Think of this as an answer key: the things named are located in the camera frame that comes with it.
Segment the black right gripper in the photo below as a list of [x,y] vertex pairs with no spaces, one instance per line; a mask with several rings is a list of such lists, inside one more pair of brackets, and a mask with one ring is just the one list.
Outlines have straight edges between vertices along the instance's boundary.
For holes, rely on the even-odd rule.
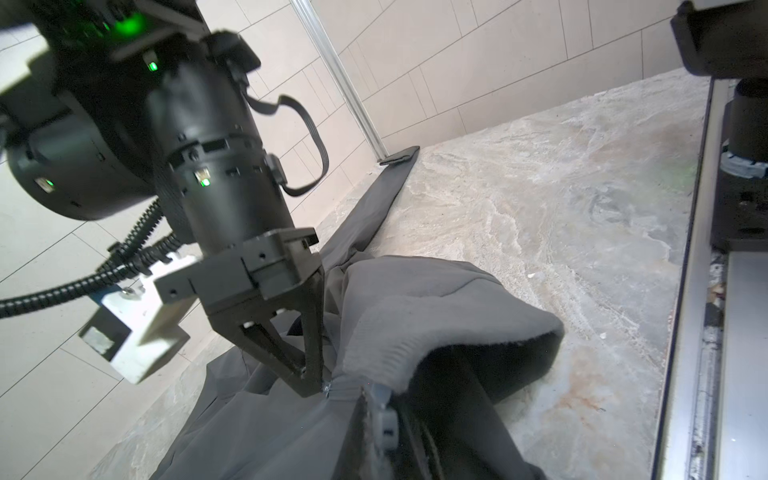
[[[324,271],[311,251],[317,243],[312,228],[273,230],[166,274],[155,285],[165,303],[197,298],[215,332],[308,397],[324,382]],[[301,285],[302,300],[275,299]],[[280,308],[299,313],[304,351],[272,323]]]

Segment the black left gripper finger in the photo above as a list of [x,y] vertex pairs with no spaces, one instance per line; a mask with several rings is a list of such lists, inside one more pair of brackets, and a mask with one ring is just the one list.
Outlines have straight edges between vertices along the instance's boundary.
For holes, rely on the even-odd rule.
[[336,462],[334,479],[442,479],[427,424],[392,390],[361,387]]

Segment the dark grey zip jacket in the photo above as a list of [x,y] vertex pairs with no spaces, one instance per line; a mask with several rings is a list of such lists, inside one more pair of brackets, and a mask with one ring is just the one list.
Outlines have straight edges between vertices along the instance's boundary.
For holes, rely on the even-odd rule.
[[[547,373],[562,321],[468,262],[380,256],[368,246],[418,158],[409,149],[315,253],[324,271],[323,387],[303,397],[231,343],[210,362],[158,479],[334,479],[365,384],[403,399],[431,432],[442,479],[540,479],[496,405]],[[272,319],[305,350],[299,313]]]

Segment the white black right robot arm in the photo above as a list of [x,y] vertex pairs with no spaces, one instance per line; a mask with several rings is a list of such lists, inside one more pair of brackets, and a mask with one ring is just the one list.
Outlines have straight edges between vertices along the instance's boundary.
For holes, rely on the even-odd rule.
[[98,311],[81,339],[139,383],[187,342],[199,303],[215,332],[297,394],[325,383],[324,270],[311,228],[294,225],[279,159],[255,114],[286,107],[248,92],[260,60],[232,31],[211,31],[192,1],[5,1],[5,30],[46,41],[1,94],[1,145],[18,184],[75,220],[148,211],[92,275],[5,299],[3,317],[82,297]]

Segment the aluminium right corner post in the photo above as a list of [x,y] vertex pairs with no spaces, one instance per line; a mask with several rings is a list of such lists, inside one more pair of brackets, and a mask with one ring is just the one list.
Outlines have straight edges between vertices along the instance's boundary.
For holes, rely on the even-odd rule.
[[349,75],[335,51],[320,18],[318,17],[310,0],[290,0],[299,21],[302,23],[307,35],[316,47],[321,59],[329,71],[334,83],[344,98],[348,108],[360,127],[366,141],[371,147],[376,160],[379,163],[388,157],[384,143],[376,131],[372,120],[366,112]]

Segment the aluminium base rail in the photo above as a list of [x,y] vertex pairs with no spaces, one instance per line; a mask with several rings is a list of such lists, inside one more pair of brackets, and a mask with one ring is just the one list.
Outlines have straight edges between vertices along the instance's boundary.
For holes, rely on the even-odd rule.
[[767,84],[710,86],[652,475],[767,475],[767,252],[711,244],[723,147],[767,163]]

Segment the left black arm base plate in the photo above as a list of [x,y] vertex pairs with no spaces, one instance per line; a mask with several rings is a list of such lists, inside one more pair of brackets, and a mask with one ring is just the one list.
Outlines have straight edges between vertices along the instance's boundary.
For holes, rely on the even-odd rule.
[[716,181],[711,244],[725,252],[767,252],[767,163],[723,147]]

